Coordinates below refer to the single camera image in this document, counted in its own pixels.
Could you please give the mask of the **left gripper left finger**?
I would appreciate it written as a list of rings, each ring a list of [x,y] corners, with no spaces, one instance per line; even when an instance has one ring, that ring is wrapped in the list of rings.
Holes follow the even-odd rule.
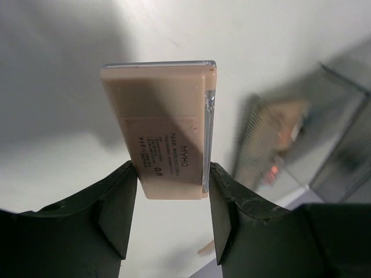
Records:
[[[118,277],[136,192],[136,171],[126,162],[39,211],[1,211],[1,276]]]

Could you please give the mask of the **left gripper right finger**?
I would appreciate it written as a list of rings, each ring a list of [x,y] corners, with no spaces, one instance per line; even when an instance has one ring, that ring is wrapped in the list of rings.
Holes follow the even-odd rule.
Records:
[[[369,277],[370,205],[302,204],[288,210],[209,172],[217,264],[224,277]]]

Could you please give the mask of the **clear acrylic drawer organizer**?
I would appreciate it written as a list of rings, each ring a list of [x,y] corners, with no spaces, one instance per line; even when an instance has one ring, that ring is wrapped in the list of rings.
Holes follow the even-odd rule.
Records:
[[[370,40],[244,106],[232,177],[279,202],[370,202]]]

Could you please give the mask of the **pink blush compact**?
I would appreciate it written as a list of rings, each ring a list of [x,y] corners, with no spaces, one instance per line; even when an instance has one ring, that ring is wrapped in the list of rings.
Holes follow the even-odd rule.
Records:
[[[145,196],[206,198],[215,61],[107,64],[100,78]]]

